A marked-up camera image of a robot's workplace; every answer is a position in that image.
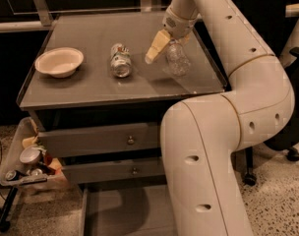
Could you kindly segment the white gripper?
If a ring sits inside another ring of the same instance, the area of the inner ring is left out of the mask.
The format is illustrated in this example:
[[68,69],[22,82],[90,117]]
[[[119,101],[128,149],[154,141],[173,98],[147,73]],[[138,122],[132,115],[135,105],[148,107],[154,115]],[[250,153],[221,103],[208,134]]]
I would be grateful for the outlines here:
[[170,42],[171,37],[179,39],[182,45],[186,45],[190,39],[189,33],[192,31],[196,21],[197,13],[189,17],[179,16],[171,7],[168,7],[162,20],[164,29],[159,30],[154,37],[145,57],[146,63],[151,64],[159,57]]

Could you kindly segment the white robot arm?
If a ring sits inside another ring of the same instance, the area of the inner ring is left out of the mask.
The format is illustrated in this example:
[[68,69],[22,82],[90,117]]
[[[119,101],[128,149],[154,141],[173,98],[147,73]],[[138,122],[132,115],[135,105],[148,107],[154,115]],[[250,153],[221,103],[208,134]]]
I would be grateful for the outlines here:
[[253,236],[231,154],[289,121],[292,85],[279,60],[231,0],[172,0],[146,55],[203,20],[231,85],[171,106],[161,122],[162,160],[178,236]]

